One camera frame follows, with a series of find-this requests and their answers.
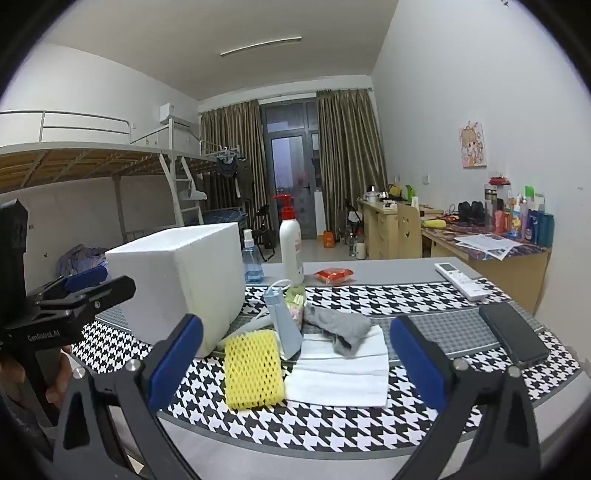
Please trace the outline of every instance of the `red pump cap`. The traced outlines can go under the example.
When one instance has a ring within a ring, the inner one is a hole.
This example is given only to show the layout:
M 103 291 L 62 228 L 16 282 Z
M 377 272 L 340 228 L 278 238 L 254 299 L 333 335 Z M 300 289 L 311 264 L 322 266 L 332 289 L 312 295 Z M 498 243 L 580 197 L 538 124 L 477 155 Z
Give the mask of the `red pump cap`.
M 296 218 L 296 209 L 291 206 L 291 195 L 275 195 L 273 198 L 275 200 L 283 200 L 285 202 L 285 206 L 281 209 L 282 220 L 293 220 Z

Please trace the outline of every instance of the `air conditioner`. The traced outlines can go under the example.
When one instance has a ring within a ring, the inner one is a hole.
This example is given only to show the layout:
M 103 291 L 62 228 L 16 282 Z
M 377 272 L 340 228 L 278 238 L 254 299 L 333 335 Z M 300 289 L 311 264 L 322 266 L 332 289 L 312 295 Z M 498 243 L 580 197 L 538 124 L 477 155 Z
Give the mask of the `air conditioner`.
M 168 123 L 168 120 L 171 118 L 174 120 L 175 123 L 180 124 L 184 127 L 191 128 L 193 127 L 193 122 L 185 118 L 181 118 L 175 115 L 174 105 L 172 103 L 167 103 L 160 107 L 160 123 L 165 125 Z

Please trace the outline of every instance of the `poster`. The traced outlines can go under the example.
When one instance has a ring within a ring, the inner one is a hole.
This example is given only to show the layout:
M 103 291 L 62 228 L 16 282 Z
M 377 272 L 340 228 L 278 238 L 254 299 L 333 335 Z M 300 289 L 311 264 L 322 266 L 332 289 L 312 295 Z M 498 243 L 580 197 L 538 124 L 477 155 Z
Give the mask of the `poster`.
M 462 148 L 462 167 L 486 167 L 484 134 L 480 122 L 468 122 L 460 129 L 460 146 Z

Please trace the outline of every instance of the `black smartphone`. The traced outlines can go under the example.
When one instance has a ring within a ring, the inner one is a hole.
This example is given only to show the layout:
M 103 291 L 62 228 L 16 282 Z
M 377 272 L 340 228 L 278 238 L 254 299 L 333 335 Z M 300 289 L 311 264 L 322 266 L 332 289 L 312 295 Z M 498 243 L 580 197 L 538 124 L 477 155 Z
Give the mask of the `black smartphone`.
M 543 362 L 550 354 L 537 333 L 509 303 L 483 305 L 479 313 L 519 368 Z

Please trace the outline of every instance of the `bunk bed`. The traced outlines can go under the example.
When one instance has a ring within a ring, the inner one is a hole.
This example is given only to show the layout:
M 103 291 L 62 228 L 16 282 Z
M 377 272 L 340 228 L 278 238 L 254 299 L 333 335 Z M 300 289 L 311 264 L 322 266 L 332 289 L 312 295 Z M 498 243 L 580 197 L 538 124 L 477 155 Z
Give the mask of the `bunk bed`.
M 126 231 L 119 185 L 121 177 L 156 174 L 166 176 L 173 200 L 176 224 L 163 226 L 160 229 L 184 226 L 187 222 L 187 215 L 184 214 L 187 212 L 195 212 L 199 223 L 203 223 L 199 202 L 206 199 L 206 196 L 197 189 L 197 176 L 216 171 L 218 162 L 227 164 L 240 157 L 237 148 L 204 142 L 194 134 L 192 125 L 179 123 L 173 118 L 170 118 L 168 123 L 162 127 L 132 140 L 132 124 L 125 119 L 116 117 L 51 110 L 11 110 L 2 111 L 0 115 L 10 116 L 25 113 L 40 115 L 38 142 L 0 147 L 0 192 L 10 192 L 60 181 L 113 177 L 119 224 L 124 242 L 151 232 Z M 101 122 L 108 121 L 121 125 L 121 127 L 116 129 L 92 126 L 74 127 L 67 124 L 48 125 L 48 116 L 51 118 L 55 116 L 90 118 Z M 175 148 L 175 127 L 186 129 L 199 141 L 197 152 L 183 152 Z M 123 136 L 125 143 L 44 141 L 44 133 L 49 129 L 107 132 Z M 166 130 L 168 131 L 168 148 L 138 144 L 140 141 Z

